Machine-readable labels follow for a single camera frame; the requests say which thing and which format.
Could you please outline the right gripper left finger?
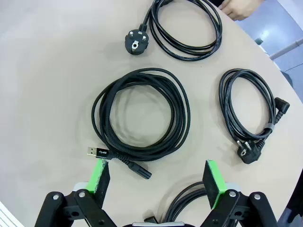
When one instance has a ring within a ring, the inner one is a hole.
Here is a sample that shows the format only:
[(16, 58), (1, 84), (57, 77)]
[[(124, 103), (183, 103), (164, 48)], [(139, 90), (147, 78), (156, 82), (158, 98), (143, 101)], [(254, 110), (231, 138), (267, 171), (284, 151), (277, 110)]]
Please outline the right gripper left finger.
[(110, 181), (108, 162), (99, 160), (85, 188), (69, 195), (49, 192), (38, 214), (36, 227), (71, 227), (76, 220), (85, 220), (89, 227), (115, 227), (102, 209)]

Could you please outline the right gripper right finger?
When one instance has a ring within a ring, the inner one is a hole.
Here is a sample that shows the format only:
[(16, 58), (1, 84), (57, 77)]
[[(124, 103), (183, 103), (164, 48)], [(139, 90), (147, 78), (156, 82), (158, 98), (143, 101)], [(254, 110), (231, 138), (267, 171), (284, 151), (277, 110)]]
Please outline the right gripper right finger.
[(266, 195), (252, 192), (249, 196), (236, 189), (228, 189), (213, 160), (205, 162), (203, 183), (211, 212), (203, 227), (276, 227), (277, 220)]

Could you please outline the person's left hand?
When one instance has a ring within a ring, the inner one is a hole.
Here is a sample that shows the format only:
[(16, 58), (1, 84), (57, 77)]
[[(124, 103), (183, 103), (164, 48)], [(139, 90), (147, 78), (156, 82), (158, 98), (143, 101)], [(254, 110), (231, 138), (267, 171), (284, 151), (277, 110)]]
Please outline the person's left hand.
[(259, 5), (257, 0), (224, 0), (219, 9), (232, 20), (242, 21), (248, 18)]

